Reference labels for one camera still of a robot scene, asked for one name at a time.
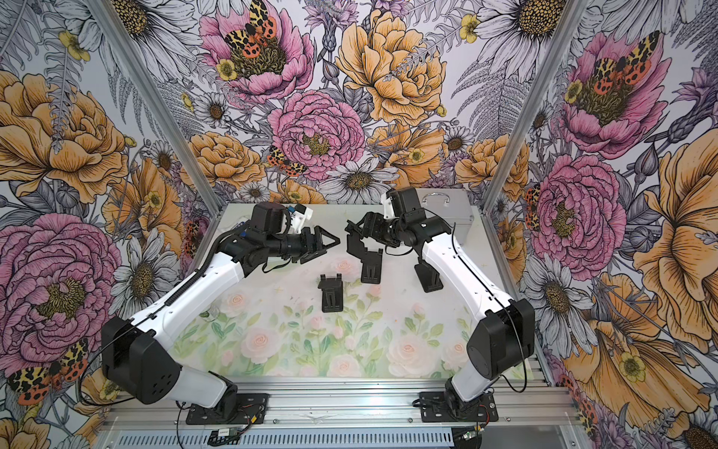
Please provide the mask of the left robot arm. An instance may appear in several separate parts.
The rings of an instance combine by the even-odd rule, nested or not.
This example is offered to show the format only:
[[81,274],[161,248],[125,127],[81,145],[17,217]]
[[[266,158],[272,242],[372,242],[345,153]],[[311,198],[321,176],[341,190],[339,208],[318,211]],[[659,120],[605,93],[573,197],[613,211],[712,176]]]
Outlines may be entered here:
[[340,244],[321,226],[306,226],[302,205],[254,205],[250,219],[220,234],[204,261],[164,297],[128,319],[114,317],[101,330],[105,377],[143,404],[174,400],[229,423],[239,415],[237,386],[224,376],[181,365],[169,351],[194,319],[231,286],[272,258],[305,264]]

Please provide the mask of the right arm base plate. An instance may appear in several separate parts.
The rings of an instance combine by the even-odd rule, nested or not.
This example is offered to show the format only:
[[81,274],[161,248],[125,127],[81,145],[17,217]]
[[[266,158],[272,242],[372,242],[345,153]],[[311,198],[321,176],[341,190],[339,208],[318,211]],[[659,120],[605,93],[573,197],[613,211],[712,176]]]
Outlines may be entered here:
[[452,391],[422,392],[411,404],[420,411],[424,423],[478,423],[488,425],[499,420],[491,392],[471,401],[463,401]]

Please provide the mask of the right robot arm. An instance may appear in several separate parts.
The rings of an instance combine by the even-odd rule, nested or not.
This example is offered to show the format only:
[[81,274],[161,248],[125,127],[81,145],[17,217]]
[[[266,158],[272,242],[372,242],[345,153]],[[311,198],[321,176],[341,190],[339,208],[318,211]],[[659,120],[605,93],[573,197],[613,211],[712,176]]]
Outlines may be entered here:
[[476,322],[466,344],[465,366],[447,380],[441,393],[422,393],[414,406],[426,423],[497,420],[493,386],[507,370],[523,366],[533,355],[534,308],[492,282],[461,247],[456,227],[428,211],[415,189],[393,189],[381,203],[381,213],[366,213],[345,228],[347,252],[362,263],[362,281],[379,284],[383,266],[383,251],[368,250],[366,239],[385,248],[406,246],[417,255],[414,270],[424,292],[450,284]]

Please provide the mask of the phone stand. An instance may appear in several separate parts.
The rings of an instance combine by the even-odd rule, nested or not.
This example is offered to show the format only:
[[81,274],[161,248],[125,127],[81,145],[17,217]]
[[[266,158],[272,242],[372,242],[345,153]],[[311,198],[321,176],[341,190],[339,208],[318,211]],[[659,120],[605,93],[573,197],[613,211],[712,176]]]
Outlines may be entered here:
[[361,258],[361,261],[361,283],[380,284],[381,275],[383,274],[383,250],[367,251]]
[[345,228],[347,232],[347,253],[359,259],[362,263],[370,262],[379,252],[370,251],[364,244],[364,231],[360,224],[348,221]]
[[433,293],[443,288],[441,275],[426,260],[420,259],[414,266],[417,278],[422,286],[424,293]]
[[327,277],[322,274],[318,288],[322,291],[322,312],[324,314],[334,314],[334,312],[342,312],[344,307],[343,295],[343,279],[340,273],[335,276]]

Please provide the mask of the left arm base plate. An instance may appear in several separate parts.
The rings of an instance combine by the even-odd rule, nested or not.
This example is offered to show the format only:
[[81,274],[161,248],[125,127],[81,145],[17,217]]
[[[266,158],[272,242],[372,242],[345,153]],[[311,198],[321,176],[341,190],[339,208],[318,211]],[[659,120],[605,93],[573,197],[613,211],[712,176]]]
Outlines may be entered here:
[[269,398],[265,393],[230,393],[213,408],[193,404],[185,423],[189,426],[261,425],[265,421]]

